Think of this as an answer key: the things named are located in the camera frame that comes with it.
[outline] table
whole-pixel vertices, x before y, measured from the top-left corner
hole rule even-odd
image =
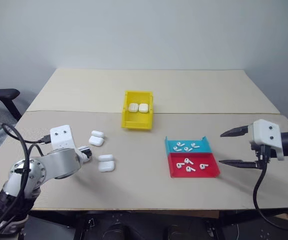
[[[281,126],[283,132],[288,131],[287,118],[277,114],[275,107],[269,107],[271,103],[266,98],[257,103],[259,106],[266,106],[265,109],[261,108],[260,113],[251,112],[250,104],[249,108],[246,108],[249,113],[243,114],[155,113],[151,131],[131,131],[120,127],[121,113],[113,110],[100,113],[95,109],[52,111],[44,109],[47,106],[43,104],[38,108],[37,103],[41,98],[45,99],[46,95],[53,95],[54,99],[65,102],[64,96],[56,97],[62,94],[61,88],[58,89],[59,93],[51,92],[50,89],[47,85],[44,87],[30,107],[32,111],[27,111],[17,124],[16,127],[23,137],[35,140],[48,134],[52,127],[69,124],[75,143],[80,146],[87,144],[92,130],[103,131],[107,136],[104,145],[92,146],[91,150],[94,158],[101,154],[113,154],[116,157],[116,170],[100,173],[97,170],[97,161],[93,159],[71,177],[50,180],[41,188],[42,193],[34,205],[37,210],[253,209],[252,190],[260,175],[259,170],[234,168],[219,163],[221,174],[217,178],[170,178],[164,146],[165,136],[170,140],[195,140],[207,136],[217,161],[253,161],[256,156],[250,150],[246,136],[220,138],[219,135],[257,119],[275,122]],[[257,96],[262,95],[259,90],[252,94],[254,102],[258,99]],[[198,100],[198,96],[180,94],[180,97],[184,101]],[[240,96],[235,101],[236,106],[226,109],[233,113],[244,100]],[[215,104],[210,106],[214,111]],[[191,111],[194,108],[193,104],[188,107]],[[46,153],[51,150],[51,146],[43,145],[42,150]],[[7,180],[10,166],[22,157],[19,143],[8,137],[0,148],[0,189]],[[273,159],[269,164],[259,191],[259,205],[262,208],[288,207],[288,159]]]

